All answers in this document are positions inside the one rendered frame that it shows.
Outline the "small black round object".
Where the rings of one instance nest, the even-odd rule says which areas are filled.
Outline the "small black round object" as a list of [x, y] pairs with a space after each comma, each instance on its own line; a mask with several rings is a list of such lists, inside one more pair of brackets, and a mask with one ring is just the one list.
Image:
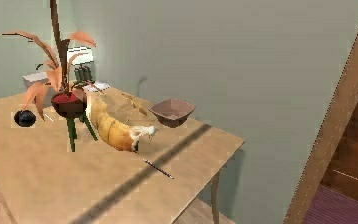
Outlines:
[[14, 121], [20, 127], [31, 127], [36, 122], [36, 116], [30, 110], [22, 110], [14, 115]]

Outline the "light wooden table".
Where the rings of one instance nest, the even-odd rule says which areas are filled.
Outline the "light wooden table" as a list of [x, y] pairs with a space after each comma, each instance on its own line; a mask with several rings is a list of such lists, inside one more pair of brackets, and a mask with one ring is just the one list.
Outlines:
[[188, 119], [120, 152], [78, 124], [72, 152], [52, 109], [31, 128], [16, 125], [22, 99], [0, 99], [0, 192], [17, 224], [174, 224], [244, 142]]

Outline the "thin dark pencil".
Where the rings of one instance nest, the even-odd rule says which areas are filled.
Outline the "thin dark pencil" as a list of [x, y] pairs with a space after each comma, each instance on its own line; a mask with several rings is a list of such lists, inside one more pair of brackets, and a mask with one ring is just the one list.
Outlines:
[[143, 159], [143, 161], [145, 163], [147, 163], [148, 165], [150, 165], [151, 167], [153, 167], [154, 169], [158, 170], [159, 172], [161, 172], [162, 174], [164, 174], [165, 176], [174, 179], [174, 177], [169, 174], [168, 172], [164, 171], [163, 169], [159, 168], [158, 166], [156, 166], [155, 164], [153, 164], [151, 161], [147, 160], [147, 159]]

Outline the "brown square bowl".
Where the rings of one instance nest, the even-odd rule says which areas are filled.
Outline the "brown square bowl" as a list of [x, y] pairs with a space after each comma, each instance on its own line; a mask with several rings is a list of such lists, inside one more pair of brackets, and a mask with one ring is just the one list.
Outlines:
[[196, 106], [191, 103], [170, 98], [153, 105], [149, 108], [149, 111], [155, 115], [162, 125], [177, 128], [187, 121], [195, 108]]

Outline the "dark green bottle cluster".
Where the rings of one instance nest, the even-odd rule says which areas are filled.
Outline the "dark green bottle cluster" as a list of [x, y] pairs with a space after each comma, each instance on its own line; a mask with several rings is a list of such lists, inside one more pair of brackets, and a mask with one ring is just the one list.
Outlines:
[[88, 66], [80, 66], [74, 69], [75, 78], [78, 82], [90, 81], [93, 82], [91, 69]]

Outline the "orange-leaved plant in red pot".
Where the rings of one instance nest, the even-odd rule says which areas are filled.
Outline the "orange-leaved plant in red pot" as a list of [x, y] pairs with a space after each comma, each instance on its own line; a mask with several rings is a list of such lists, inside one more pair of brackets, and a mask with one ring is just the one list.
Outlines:
[[93, 127], [91, 126], [87, 109], [87, 95], [84, 86], [90, 85], [95, 87], [92, 81], [75, 81], [70, 84], [69, 73], [73, 61], [82, 56], [83, 53], [75, 53], [71, 57], [67, 55], [68, 47], [71, 41], [77, 41], [84, 46], [96, 47], [96, 42], [92, 37], [84, 31], [76, 31], [68, 38], [62, 39], [60, 35], [59, 17], [57, 11], [57, 0], [49, 0], [50, 2], [50, 18], [52, 24], [52, 32], [56, 44], [57, 51], [54, 51], [50, 45], [42, 41], [37, 35], [26, 31], [12, 31], [0, 33], [0, 36], [20, 36], [29, 42], [35, 43], [48, 56], [48, 60], [40, 64], [47, 65], [46, 70], [47, 82], [35, 81], [31, 84], [25, 94], [21, 111], [24, 111], [32, 102], [35, 103], [36, 110], [41, 118], [44, 118], [44, 99], [49, 88], [55, 91], [51, 97], [51, 104], [56, 113], [63, 117], [67, 122], [68, 136], [70, 140], [71, 151], [75, 151], [75, 140], [78, 138], [75, 120], [80, 119], [86, 125], [94, 141], [98, 140]]

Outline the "brown wooden door frame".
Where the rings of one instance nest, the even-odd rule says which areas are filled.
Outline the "brown wooden door frame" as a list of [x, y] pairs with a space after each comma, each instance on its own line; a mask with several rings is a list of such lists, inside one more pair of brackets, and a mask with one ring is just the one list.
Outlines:
[[358, 32], [282, 224], [302, 224], [358, 104]]

